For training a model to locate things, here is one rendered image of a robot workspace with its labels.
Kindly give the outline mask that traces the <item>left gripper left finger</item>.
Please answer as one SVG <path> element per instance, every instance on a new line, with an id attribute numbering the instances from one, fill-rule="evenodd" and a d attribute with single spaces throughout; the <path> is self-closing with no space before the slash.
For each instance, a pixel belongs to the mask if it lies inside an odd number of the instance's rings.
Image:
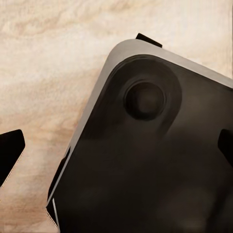
<path id="1" fill-rule="evenodd" d="M 21 129 L 0 134 L 0 187 L 25 148 Z"/>

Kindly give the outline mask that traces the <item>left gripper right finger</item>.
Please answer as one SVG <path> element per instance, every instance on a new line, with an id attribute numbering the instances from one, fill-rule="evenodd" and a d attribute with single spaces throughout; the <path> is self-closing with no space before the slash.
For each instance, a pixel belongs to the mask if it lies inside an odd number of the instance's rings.
<path id="1" fill-rule="evenodd" d="M 217 145 L 233 168 L 233 131 L 222 129 Z"/>

